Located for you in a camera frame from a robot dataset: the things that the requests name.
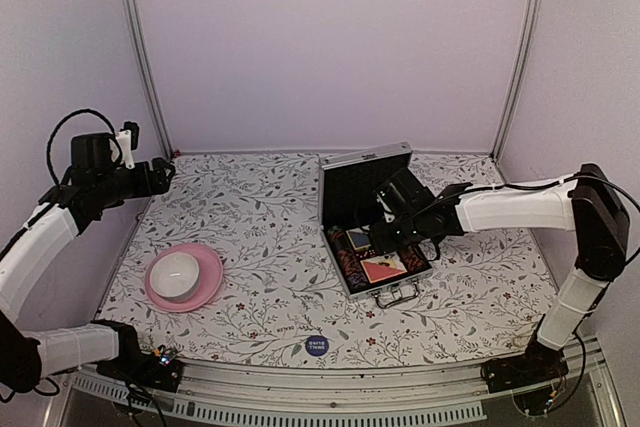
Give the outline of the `orange black chip roll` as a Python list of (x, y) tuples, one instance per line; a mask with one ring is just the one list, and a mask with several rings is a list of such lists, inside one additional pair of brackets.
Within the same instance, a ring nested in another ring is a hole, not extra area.
[(428, 267), (428, 262), (424, 258), (424, 255), (418, 252), (413, 246), (399, 250), (398, 256), (407, 272), (414, 273)]

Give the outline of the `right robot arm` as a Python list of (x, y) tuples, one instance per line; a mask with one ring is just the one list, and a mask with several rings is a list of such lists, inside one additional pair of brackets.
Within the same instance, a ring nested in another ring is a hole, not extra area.
[(575, 266), (541, 319), (530, 343), (533, 348), (517, 362), (517, 374), (527, 383), (539, 382), (554, 369), (554, 351), (566, 345), (608, 286), (636, 257), (628, 251), (630, 216), (624, 206), (634, 199), (592, 163), (556, 179), (526, 184), (458, 183), (439, 194), (402, 169), (377, 189), (376, 199), (383, 218), (369, 226), (368, 236), (379, 253), (495, 229), (556, 229), (575, 234)]

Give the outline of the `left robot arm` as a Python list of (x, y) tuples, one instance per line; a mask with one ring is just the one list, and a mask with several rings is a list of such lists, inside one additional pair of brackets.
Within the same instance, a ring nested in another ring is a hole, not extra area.
[(147, 356), (130, 325), (99, 321), (32, 333), (15, 325), (51, 262), (105, 210), (169, 190), (174, 165), (163, 158), (134, 161), (137, 142), (131, 123), (116, 134), (74, 137), (62, 180), (39, 200), (1, 252), (1, 383), (15, 393), (32, 392), (45, 378), (90, 363), (129, 382), (148, 373)]

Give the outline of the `red dice row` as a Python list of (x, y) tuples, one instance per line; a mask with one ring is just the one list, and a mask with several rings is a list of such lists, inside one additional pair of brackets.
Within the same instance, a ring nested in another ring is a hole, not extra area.
[(358, 260), (365, 260), (378, 256), (378, 252), (375, 249), (359, 250), (355, 252)]

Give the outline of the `red card deck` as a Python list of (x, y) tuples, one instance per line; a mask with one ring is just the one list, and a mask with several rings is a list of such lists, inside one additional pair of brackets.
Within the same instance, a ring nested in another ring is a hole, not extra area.
[(407, 273), (405, 265), (397, 255), (370, 257), (361, 260), (360, 265), (371, 284), (378, 284)]

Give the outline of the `aluminium poker case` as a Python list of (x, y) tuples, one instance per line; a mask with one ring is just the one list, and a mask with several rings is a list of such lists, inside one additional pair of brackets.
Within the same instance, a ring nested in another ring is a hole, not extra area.
[(409, 170), (406, 142), (319, 160), (321, 239), (351, 301), (382, 309), (416, 299), (433, 272), (413, 224), (393, 224), (433, 199)]

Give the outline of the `white bowl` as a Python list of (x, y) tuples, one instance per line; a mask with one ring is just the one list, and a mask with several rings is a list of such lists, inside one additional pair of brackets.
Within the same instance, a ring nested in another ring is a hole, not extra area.
[(170, 253), (155, 260), (149, 269), (151, 291), (165, 300), (187, 299), (195, 293), (199, 282), (199, 263), (188, 253)]

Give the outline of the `pink plate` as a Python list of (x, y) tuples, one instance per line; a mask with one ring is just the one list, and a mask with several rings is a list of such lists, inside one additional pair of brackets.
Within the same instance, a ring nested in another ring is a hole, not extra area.
[[(174, 252), (184, 252), (196, 258), (200, 266), (200, 282), (194, 294), (183, 301), (165, 300), (151, 291), (149, 269), (155, 260)], [(160, 310), (169, 313), (187, 313), (194, 311), (211, 301), (219, 290), (223, 280), (223, 265), (211, 247), (197, 243), (180, 244), (159, 254), (148, 266), (144, 278), (144, 287), (149, 300)]]

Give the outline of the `blue small blind button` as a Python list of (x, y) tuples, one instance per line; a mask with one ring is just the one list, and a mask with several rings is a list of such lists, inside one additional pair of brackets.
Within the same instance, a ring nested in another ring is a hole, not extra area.
[(313, 357), (321, 357), (326, 355), (329, 351), (329, 347), (329, 340), (322, 335), (310, 336), (305, 341), (305, 350), (310, 356)]

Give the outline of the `white dealer button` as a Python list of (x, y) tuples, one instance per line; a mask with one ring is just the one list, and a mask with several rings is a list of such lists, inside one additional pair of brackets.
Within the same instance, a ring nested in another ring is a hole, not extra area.
[(295, 338), (298, 335), (298, 326), (295, 322), (278, 325), (274, 328), (273, 335), (282, 340)]

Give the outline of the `front aluminium rail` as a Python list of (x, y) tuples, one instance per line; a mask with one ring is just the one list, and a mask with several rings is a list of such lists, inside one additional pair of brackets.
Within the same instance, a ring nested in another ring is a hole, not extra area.
[(175, 392), (152, 390), (148, 402), (128, 401), (121, 381), (90, 367), (68, 385), (122, 407), (218, 426), (623, 426), (604, 358), (571, 347), (569, 375), (556, 411), (539, 417), (518, 410), (518, 397), (539, 396), (552, 382), (490, 391), (478, 362), (370, 369), (295, 369), (188, 362)]

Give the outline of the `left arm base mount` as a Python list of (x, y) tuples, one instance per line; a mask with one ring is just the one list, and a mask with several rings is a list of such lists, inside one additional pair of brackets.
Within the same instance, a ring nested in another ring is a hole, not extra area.
[(150, 352), (129, 351), (116, 359), (100, 361), (96, 371), (139, 387), (176, 393), (184, 368), (175, 348), (160, 345)]

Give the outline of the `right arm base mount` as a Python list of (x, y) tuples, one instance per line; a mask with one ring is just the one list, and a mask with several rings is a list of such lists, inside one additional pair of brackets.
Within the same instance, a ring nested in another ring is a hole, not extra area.
[(480, 375), (490, 393), (560, 379), (569, 373), (564, 352), (534, 341), (522, 354), (496, 358), (481, 364)]

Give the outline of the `left aluminium frame post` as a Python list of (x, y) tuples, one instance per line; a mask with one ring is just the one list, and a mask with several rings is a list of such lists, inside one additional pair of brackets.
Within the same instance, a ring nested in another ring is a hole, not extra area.
[(163, 156), (171, 159), (174, 150), (153, 77), (138, 0), (122, 0), (122, 3), (151, 123)]

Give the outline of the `aluminium frame post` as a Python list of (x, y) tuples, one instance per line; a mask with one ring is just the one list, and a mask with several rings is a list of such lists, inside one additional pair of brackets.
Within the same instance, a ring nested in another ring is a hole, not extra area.
[(122, 3), (151, 123), (163, 156), (171, 159), (174, 150), (153, 77), (138, 0), (122, 0)]
[(534, 42), (536, 25), (543, 0), (526, 0), (521, 33), (516, 50), (508, 89), (503, 105), (498, 130), (494, 138), (491, 157), (499, 163), (508, 143), (511, 127), (514, 122), (519, 97), (524, 84), (528, 60)]

